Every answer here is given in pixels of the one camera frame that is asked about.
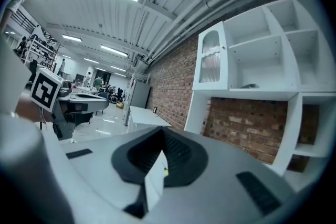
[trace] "black strip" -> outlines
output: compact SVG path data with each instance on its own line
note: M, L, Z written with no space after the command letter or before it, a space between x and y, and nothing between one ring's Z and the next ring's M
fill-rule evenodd
M264 216L281 205L279 200L251 172L242 172L236 176Z
M89 150L88 148L86 148L85 150L69 152L66 155L67 155L68 159L73 159L73 158L84 156L84 155L87 155L87 154L90 154L90 153L92 153L92 151Z
M126 206L123 211L140 219L148 213L146 188L144 184L140 186L136 201Z

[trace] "white paper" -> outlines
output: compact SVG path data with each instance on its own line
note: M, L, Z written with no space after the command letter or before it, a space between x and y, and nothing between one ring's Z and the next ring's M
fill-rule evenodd
M160 152L152 168L145 177L148 211L152 210L163 194L163 180L168 175L168 162L163 151Z

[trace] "doorway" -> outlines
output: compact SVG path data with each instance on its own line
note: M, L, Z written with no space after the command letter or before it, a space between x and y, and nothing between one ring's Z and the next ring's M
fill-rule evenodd
M106 83L107 84L109 83L111 73L106 72L106 71L97 70L95 79L98 78L99 76L103 79L103 85L105 85Z

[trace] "chair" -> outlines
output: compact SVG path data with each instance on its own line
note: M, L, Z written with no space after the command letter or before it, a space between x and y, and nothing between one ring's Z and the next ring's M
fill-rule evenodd
M106 100L109 100L109 94L107 92L100 92L98 93L98 96L99 97L103 97L103 98L106 98Z

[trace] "person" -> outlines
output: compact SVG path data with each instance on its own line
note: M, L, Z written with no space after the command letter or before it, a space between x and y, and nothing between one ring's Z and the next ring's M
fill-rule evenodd
M95 79L95 81L93 82L93 86L96 87L96 89L99 91L101 84L102 84L102 79L100 76L98 76L98 78Z
M65 67L65 59L63 58L61 66L58 69L58 73L57 73L58 76L59 75L61 75L61 77L63 76L64 67Z
M88 86L89 80L91 79L90 75L91 75L91 72L88 72L88 74L84 77L83 87Z
M27 45L27 41L26 41L26 37L23 37L22 38L22 41L20 42L19 46L14 49L14 51L16 52L16 54L20 57L23 50L26 48L26 45Z

